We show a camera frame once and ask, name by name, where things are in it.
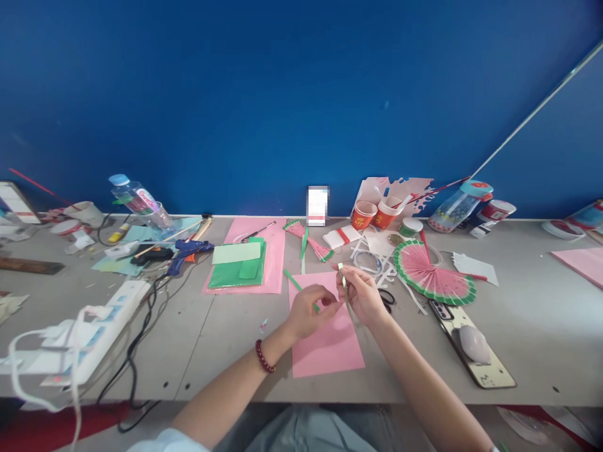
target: smartphone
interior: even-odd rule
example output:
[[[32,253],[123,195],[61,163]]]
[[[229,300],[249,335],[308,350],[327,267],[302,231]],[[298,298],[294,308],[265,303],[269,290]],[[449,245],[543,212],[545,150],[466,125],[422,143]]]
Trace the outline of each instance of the smartphone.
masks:
[[[329,186],[310,185],[306,197],[306,220],[308,226],[326,226],[329,205]]]

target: plastic water bottle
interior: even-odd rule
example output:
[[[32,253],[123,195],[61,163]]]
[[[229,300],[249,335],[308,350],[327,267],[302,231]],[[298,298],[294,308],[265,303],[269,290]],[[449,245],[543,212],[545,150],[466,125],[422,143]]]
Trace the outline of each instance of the plastic water bottle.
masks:
[[[158,240],[166,239],[178,232],[174,221],[161,203],[144,189],[138,181],[131,181],[126,175],[113,175],[109,181],[115,186],[111,193],[149,226]]]

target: scissors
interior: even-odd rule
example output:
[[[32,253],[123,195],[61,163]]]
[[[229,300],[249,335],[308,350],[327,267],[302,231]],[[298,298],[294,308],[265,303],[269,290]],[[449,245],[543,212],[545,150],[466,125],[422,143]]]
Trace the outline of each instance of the scissors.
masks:
[[[381,296],[381,301],[383,302],[383,306],[387,309],[388,313],[391,314],[391,306],[396,304],[396,299],[394,296],[389,293],[385,289],[378,289],[379,295]]]

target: jar lid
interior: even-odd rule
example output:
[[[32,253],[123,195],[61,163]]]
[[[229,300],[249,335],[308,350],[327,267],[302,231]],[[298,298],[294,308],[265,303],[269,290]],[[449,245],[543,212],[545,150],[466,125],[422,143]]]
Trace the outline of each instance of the jar lid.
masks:
[[[468,194],[469,196],[473,196],[474,198],[479,198],[483,201],[488,201],[492,199],[492,195],[490,193],[492,193],[494,188],[486,182],[470,179],[468,181],[465,181],[463,185],[460,186],[460,190],[463,193]]]
[[[579,227],[562,220],[544,222],[542,223],[542,229],[563,240],[578,240],[586,235]]]
[[[416,218],[403,218],[402,224],[415,232],[421,232],[423,230],[423,223]]]

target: light blue paper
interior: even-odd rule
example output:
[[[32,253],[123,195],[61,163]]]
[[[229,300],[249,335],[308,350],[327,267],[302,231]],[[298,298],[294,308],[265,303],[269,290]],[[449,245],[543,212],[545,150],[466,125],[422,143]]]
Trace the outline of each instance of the light blue paper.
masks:
[[[182,230],[191,226],[199,221],[198,217],[187,217],[187,218],[178,218],[174,220],[174,224],[178,227],[178,229]],[[190,230],[178,235],[175,237],[174,243],[177,239],[185,239],[188,238],[194,232],[195,228],[191,228]],[[147,226],[132,226],[123,240],[119,243],[120,245],[124,245],[130,242],[134,242],[138,240],[139,242],[152,242],[155,241],[153,238],[153,232],[151,228]],[[170,249],[176,251],[176,247],[174,245],[170,246]],[[115,259],[111,259],[109,257],[103,257],[96,264],[92,266],[92,270],[111,272],[111,273],[121,273],[127,276],[138,276],[143,270],[143,266],[137,266],[130,263],[131,257],[127,259],[123,259],[121,261],[116,261]]]

